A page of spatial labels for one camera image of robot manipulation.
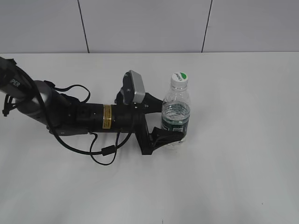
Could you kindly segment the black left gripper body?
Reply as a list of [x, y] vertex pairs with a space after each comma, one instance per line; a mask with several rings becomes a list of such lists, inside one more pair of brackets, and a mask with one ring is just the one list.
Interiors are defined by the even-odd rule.
[[151, 155], [154, 151], [152, 139], [148, 131], [145, 114], [150, 113], [150, 100], [152, 95], [145, 93], [141, 103], [123, 103], [124, 96], [121, 92], [116, 95], [114, 108], [114, 128], [124, 133], [134, 133], [142, 155]]

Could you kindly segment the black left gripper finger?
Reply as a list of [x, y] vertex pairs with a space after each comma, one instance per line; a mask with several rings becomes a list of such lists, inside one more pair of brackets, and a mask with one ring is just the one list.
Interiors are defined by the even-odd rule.
[[153, 140], [153, 149], [158, 149], [170, 143], [181, 141], [184, 137], [184, 133], [178, 131], [167, 131], [154, 127], [151, 137]]
[[161, 113], [163, 101], [145, 93], [145, 114]]

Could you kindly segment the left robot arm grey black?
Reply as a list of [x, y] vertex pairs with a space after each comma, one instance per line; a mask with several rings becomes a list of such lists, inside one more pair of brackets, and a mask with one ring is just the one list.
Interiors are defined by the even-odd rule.
[[52, 82], [33, 80], [13, 59], [0, 60], [0, 90], [6, 95], [4, 116], [17, 109], [46, 125], [59, 142], [64, 136], [88, 133], [134, 134], [141, 153], [151, 155], [184, 137], [183, 132], [176, 130], [148, 130], [145, 116], [161, 112], [162, 101], [145, 91], [141, 75], [133, 70], [125, 73], [112, 105], [80, 101]]

